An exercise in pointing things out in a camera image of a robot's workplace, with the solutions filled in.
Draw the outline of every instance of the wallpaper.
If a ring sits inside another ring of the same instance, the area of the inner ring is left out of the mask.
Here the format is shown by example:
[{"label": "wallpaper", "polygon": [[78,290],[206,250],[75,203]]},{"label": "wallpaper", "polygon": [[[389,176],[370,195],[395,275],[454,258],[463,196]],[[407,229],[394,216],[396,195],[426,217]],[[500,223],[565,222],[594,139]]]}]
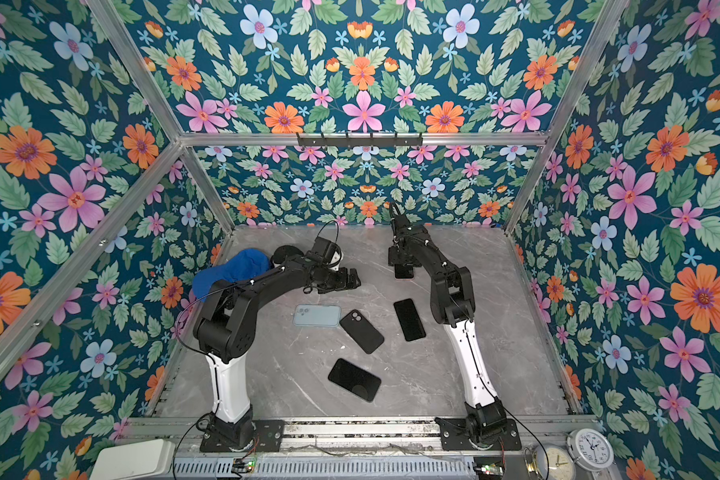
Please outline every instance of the wallpaper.
[{"label": "wallpaper", "polygon": [[85,6],[0,2],[0,334],[165,142]]},{"label": "wallpaper", "polygon": [[129,29],[187,131],[521,132],[547,127],[603,4],[136,0]]},{"label": "wallpaper", "polygon": [[536,155],[523,145],[408,150],[263,146],[198,150],[239,224],[388,223],[390,201],[411,221],[498,226]]},{"label": "wallpaper", "polygon": [[221,238],[177,164],[0,384],[0,478],[88,478],[146,411]]},{"label": "wallpaper", "polygon": [[641,3],[586,94],[518,255],[626,477],[720,479],[720,1]]}]

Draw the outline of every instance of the white alarm clock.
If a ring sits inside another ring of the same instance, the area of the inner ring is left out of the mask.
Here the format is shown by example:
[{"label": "white alarm clock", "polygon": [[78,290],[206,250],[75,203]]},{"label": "white alarm clock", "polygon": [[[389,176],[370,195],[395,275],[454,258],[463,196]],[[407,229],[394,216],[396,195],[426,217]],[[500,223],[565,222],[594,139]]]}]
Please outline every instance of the white alarm clock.
[{"label": "white alarm clock", "polygon": [[566,443],[574,463],[584,470],[599,472],[614,463],[614,447],[603,434],[592,428],[572,432]]},{"label": "white alarm clock", "polygon": [[574,480],[576,478],[576,467],[574,460],[565,451],[565,448],[545,445],[537,446],[534,450],[534,462],[529,471],[536,472],[538,478],[544,480]]}]

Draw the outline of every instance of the black phone case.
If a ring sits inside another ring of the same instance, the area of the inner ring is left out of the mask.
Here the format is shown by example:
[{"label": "black phone case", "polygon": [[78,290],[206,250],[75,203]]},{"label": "black phone case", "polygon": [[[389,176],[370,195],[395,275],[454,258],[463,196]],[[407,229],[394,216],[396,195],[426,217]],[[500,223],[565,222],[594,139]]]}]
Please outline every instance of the black phone case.
[{"label": "black phone case", "polygon": [[338,324],[369,355],[384,343],[384,335],[376,330],[359,310],[347,313]]},{"label": "black phone case", "polygon": [[328,380],[368,403],[373,402],[382,384],[382,379],[373,373],[344,359],[336,360],[336,364],[328,374]]},{"label": "black phone case", "polygon": [[[406,311],[406,303],[410,302],[412,311]],[[406,342],[412,342],[414,340],[423,339],[427,336],[424,325],[422,324],[422,318],[418,314],[415,303],[411,299],[400,300],[392,304],[394,312],[398,315],[398,321],[400,327],[403,330],[403,336]]]}]

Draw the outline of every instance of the light blue smartphone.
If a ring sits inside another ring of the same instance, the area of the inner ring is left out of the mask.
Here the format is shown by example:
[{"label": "light blue smartphone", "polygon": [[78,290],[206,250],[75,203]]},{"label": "light blue smartphone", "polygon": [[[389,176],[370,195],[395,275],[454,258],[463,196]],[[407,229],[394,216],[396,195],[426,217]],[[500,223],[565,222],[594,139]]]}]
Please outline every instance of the light blue smartphone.
[{"label": "light blue smartphone", "polygon": [[342,318],[338,305],[299,305],[293,313],[296,326],[337,326]]}]

